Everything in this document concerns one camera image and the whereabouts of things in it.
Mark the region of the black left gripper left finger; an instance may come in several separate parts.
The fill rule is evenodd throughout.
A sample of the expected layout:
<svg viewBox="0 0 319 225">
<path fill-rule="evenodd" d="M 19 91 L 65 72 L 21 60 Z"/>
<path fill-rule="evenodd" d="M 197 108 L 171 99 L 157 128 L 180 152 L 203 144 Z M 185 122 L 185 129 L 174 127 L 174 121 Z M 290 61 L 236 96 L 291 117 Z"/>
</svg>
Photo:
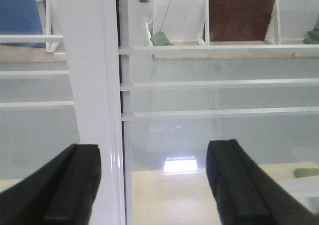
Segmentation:
<svg viewBox="0 0 319 225">
<path fill-rule="evenodd" d="M 0 194 L 2 225 L 87 225 L 101 180 L 98 145 L 72 144 Z"/>
</svg>

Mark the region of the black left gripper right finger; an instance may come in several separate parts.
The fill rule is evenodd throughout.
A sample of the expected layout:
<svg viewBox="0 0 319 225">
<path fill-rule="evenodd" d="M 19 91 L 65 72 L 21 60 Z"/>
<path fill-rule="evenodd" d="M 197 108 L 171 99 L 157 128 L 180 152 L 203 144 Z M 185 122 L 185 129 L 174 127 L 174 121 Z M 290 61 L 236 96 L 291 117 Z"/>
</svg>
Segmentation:
<svg viewBox="0 0 319 225">
<path fill-rule="evenodd" d="M 209 142 L 206 174 L 223 225 L 319 223 L 319 217 L 268 176 L 235 139 Z"/>
</svg>

